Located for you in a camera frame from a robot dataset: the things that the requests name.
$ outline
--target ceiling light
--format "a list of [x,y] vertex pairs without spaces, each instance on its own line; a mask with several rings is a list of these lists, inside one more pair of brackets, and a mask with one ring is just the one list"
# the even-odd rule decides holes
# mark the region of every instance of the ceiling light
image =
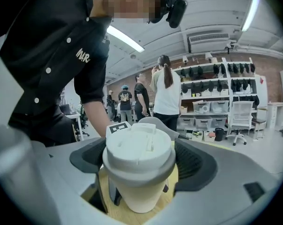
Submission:
[[243,32],[245,32],[249,29],[249,27],[250,27],[250,25],[253,21],[253,18],[255,16],[255,13],[257,11],[258,5],[259,5],[259,0],[252,0],[250,11],[248,13],[248,16],[245,20],[244,26],[242,28]]
[[132,48],[134,48],[136,51],[138,51],[140,53],[145,50],[137,42],[135,42],[134,40],[129,38],[127,35],[125,35],[124,33],[122,33],[121,31],[117,30],[116,28],[114,28],[112,26],[108,27],[107,33],[109,33],[112,36],[118,38],[119,40],[122,40],[123,42],[125,42],[126,44],[128,44],[129,46],[131,46]]

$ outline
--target ponytail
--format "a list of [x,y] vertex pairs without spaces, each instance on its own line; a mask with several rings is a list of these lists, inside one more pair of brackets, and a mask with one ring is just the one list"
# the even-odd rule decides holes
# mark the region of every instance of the ponytail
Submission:
[[158,63],[164,68],[164,84],[165,88],[167,89],[174,83],[173,75],[171,74],[170,69],[169,57],[166,55],[160,56],[158,59]]

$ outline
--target brick wall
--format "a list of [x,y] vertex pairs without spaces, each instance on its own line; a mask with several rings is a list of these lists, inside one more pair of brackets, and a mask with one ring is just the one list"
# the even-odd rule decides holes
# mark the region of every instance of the brick wall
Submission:
[[[282,86],[281,86],[281,78],[280,78],[280,71],[283,70],[283,60],[264,56],[264,55],[257,55],[257,54],[248,54],[248,53],[220,53],[220,54],[213,54],[214,57],[217,58],[218,62],[222,61],[222,57],[225,57],[227,61],[249,61],[249,57],[252,58],[253,63],[256,66],[256,74],[265,76],[267,79],[267,85],[268,85],[268,100],[272,102],[282,102],[283,101],[283,95],[282,95]],[[199,60],[200,64],[207,63],[205,60],[205,56],[196,56],[194,57]],[[172,68],[177,68],[179,66],[184,67],[185,64],[182,63],[182,59],[175,60],[171,62]],[[197,65],[196,60],[195,61],[188,61],[188,66]],[[143,71],[142,73],[146,75],[146,89],[149,94],[150,102],[154,102],[155,100],[155,93],[152,91],[152,89],[149,87],[151,83],[151,68]],[[134,86],[136,84],[135,81],[135,75],[126,77],[122,80],[119,80],[109,86],[107,86],[108,90],[113,90],[113,96],[112,98],[115,101],[118,101],[117,95],[122,90],[122,85],[128,85],[129,91],[133,95],[133,101],[134,99]]]

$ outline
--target white office chair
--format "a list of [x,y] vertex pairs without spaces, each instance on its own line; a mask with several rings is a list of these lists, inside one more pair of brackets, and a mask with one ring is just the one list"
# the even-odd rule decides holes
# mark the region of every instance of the white office chair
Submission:
[[[250,101],[233,102],[230,112],[228,135],[226,136],[226,139],[228,137],[235,137],[233,146],[236,145],[238,138],[242,139],[246,145],[246,139],[239,130],[248,129],[250,131],[252,127],[252,107],[253,102]],[[237,130],[237,134],[231,134],[232,130]]]

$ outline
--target security camera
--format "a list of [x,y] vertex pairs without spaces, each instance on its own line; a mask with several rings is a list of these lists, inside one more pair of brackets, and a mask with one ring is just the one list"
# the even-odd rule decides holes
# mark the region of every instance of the security camera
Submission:
[[185,55],[183,56],[183,63],[185,63],[185,64],[188,63],[188,59]]

